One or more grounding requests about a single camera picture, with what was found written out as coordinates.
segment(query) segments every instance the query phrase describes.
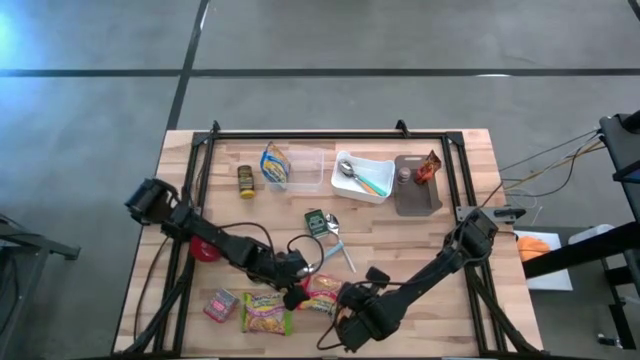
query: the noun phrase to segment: white tray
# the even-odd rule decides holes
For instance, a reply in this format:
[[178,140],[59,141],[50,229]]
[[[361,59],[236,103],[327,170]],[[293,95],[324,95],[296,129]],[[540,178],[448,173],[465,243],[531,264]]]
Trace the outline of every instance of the white tray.
[[[373,182],[387,193],[387,196],[371,195],[352,178],[347,177],[338,169],[340,160],[347,160],[353,165],[356,174]],[[396,165],[393,160],[374,161],[351,156],[346,151],[340,151],[336,156],[331,175],[331,188],[333,193],[351,199],[362,200],[374,204],[382,204],[391,195],[393,189],[393,177]]]

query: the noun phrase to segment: small bottle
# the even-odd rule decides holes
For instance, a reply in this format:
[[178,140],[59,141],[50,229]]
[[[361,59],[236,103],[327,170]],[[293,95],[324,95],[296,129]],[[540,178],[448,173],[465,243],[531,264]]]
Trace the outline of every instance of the small bottle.
[[251,166],[238,166],[238,186],[241,198],[251,199],[256,196],[256,192],[253,187],[253,171],[251,170]]
[[403,167],[398,170],[398,184],[406,184],[411,177],[411,170],[408,167]]

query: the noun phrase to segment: red object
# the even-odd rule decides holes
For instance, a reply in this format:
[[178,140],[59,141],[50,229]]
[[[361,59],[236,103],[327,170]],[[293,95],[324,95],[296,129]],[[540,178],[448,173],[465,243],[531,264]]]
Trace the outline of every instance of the red object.
[[221,255],[218,249],[207,244],[201,238],[193,236],[191,238],[191,245],[189,245],[189,251],[194,258],[202,262],[213,262],[220,259]]

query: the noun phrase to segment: chip bag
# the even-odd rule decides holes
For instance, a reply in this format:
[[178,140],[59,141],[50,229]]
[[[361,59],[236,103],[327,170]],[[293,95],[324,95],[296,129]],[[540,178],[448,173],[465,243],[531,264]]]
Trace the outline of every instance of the chip bag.
[[298,309],[311,309],[331,315],[341,287],[341,280],[326,275],[312,275],[305,286],[305,291],[311,299],[303,301]]
[[291,335],[291,312],[282,301],[282,294],[252,295],[244,293],[242,332],[270,332]]
[[267,148],[262,153],[260,169],[269,182],[278,184],[282,189],[285,189],[291,163],[273,141],[269,141]]

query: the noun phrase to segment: orange object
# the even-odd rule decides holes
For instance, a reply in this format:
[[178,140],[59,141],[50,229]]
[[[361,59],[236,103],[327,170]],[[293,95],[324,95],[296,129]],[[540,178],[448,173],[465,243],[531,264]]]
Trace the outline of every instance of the orange object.
[[522,262],[544,255],[549,251],[551,251],[549,245],[538,238],[522,236],[518,239],[518,252],[520,253],[520,260],[522,260]]

